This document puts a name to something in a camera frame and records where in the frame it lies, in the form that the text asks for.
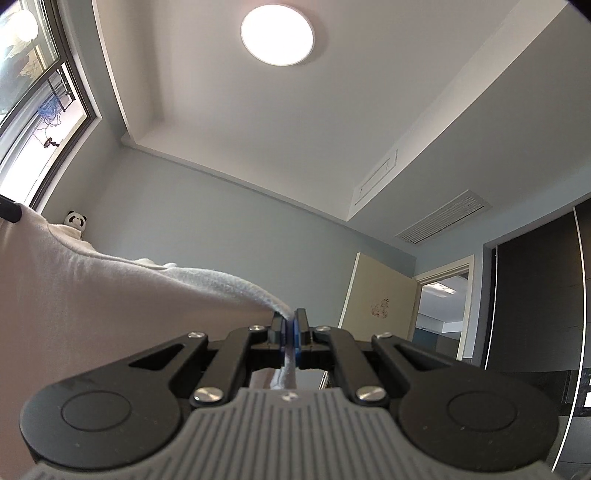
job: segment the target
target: gray gripper base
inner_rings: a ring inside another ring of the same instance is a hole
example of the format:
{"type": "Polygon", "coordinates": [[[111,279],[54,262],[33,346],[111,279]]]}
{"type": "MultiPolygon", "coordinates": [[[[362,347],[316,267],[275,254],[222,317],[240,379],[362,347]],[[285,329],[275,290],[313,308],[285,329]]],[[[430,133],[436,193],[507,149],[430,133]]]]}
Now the gray gripper base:
{"type": "Polygon", "coordinates": [[[165,448],[132,466],[61,471],[39,463],[24,480],[557,480],[542,462],[506,473],[461,471],[413,446],[382,408],[359,407],[340,388],[243,388],[195,410],[165,448]]]}

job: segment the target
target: doorway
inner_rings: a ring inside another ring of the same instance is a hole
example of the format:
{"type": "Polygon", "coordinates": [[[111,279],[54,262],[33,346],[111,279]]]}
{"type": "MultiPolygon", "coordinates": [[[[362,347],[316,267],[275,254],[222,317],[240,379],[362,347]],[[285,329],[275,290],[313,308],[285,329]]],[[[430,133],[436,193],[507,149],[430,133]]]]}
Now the doorway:
{"type": "Polygon", "coordinates": [[[417,275],[421,297],[413,343],[457,360],[466,346],[474,256],[417,275]]]}

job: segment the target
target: blue cord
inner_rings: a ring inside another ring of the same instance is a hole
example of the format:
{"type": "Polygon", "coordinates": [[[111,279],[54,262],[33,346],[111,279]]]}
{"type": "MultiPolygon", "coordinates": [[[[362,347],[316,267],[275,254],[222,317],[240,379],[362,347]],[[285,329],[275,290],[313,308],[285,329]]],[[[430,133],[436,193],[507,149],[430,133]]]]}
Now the blue cord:
{"type": "Polygon", "coordinates": [[[60,124],[61,103],[60,99],[53,95],[37,109],[37,113],[48,126],[60,124]]]}

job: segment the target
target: black rod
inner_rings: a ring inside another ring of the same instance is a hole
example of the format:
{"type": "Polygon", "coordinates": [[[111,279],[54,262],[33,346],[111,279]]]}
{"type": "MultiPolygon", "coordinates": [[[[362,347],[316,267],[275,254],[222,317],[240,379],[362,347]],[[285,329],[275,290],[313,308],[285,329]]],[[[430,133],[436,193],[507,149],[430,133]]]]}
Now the black rod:
{"type": "Polygon", "coordinates": [[[0,218],[4,218],[11,223],[17,223],[21,217],[21,206],[4,195],[0,195],[0,218]]]}

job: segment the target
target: window frame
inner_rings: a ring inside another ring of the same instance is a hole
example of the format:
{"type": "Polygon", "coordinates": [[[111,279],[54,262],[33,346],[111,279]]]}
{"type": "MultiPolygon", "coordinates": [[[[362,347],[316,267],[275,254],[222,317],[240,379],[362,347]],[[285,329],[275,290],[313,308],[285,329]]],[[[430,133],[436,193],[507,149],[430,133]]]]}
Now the window frame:
{"type": "MultiPolygon", "coordinates": [[[[27,3],[27,0],[18,1],[20,1],[21,4],[27,3]]],[[[71,80],[71,87],[74,90],[74,93],[76,94],[77,100],[80,101],[82,108],[86,113],[86,118],[76,128],[76,131],[72,133],[68,142],[62,146],[59,155],[55,158],[55,160],[47,170],[45,176],[43,177],[42,181],[37,187],[37,190],[35,191],[33,198],[29,204],[29,207],[31,207],[32,209],[36,209],[39,207],[51,182],[55,178],[57,172],[65,162],[66,158],[71,153],[72,149],[80,141],[86,129],[88,129],[91,123],[97,118],[96,112],[90,102],[89,95],[86,89],[84,88],[84,83],[82,81],[82,77],[80,76],[80,72],[78,71],[76,62],[74,60],[74,55],[72,54],[72,50],[70,49],[70,45],[66,35],[66,30],[64,29],[64,25],[61,20],[57,0],[38,1],[45,10],[47,26],[51,33],[51,36],[53,37],[54,46],[58,58],[48,66],[47,70],[43,72],[43,74],[38,79],[35,80],[35,82],[27,89],[27,91],[21,97],[21,99],[6,115],[4,121],[0,125],[0,135],[2,135],[8,129],[8,127],[10,127],[12,123],[16,119],[18,119],[20,112],[23,109],[25,109],[25,107],[35,96],[35,94],[37,94],[37,92],[40,91],[40,89],[43,87],[43,84],[47,83],[48,79],[54,73],[58,72],[60,68],[62,68],[62,66],[64,66],[67,69],[67,73],[69,74],[71,80]]],[[[23,125],[22,128],[18,129],[19,134],[20,132],[22,132],[22,129],[26,127],[26,125],[23,125]]],[[[0,158],[0,163],[3,163],[6,160],[6,157],[0,158]]]]}

